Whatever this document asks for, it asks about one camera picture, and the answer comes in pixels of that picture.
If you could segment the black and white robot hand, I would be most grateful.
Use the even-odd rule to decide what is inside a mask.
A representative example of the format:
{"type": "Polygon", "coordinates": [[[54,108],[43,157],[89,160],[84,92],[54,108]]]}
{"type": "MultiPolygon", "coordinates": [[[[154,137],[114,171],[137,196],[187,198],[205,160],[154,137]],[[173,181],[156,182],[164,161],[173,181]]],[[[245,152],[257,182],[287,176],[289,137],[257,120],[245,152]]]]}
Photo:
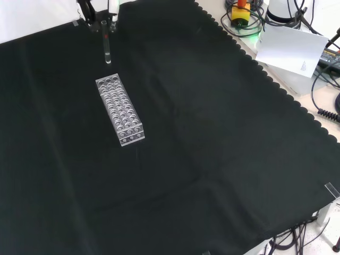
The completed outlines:
{"type": "Polygon", "coordinates": [[[101,25],[106,24],[110,32],[117,30],[120,1],[107,1],[107,10],[97,12],[91,1],[77,1],[80,19],[91,31],[97,32],[101,25]]]}

